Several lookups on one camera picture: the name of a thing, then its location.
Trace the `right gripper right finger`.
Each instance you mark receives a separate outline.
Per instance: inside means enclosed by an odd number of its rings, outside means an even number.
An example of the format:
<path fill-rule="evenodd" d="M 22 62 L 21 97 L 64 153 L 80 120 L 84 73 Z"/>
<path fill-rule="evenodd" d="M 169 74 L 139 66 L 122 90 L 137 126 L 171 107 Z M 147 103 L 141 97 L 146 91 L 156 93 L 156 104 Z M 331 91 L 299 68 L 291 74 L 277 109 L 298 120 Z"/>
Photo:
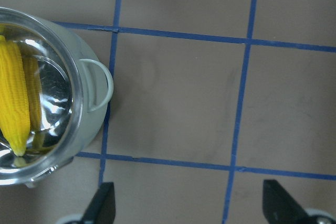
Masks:
<path fill-rule="evenodd" d="M 300 223 L 307 212 L 274 179 L 265 179 L 262 187 L 263 214 L 268 223 Z"/>

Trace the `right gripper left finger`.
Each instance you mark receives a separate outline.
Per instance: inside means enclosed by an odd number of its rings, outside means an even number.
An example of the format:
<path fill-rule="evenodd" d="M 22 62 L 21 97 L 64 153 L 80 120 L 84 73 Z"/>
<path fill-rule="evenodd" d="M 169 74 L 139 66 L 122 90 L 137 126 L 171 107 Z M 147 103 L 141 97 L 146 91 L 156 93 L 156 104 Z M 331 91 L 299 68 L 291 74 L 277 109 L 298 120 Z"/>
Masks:
<path fill-rule="evenodd" d="M 114 183 L 102 183 L 84 212 L 81 223 L 114 223 L 115 203 Z"/>

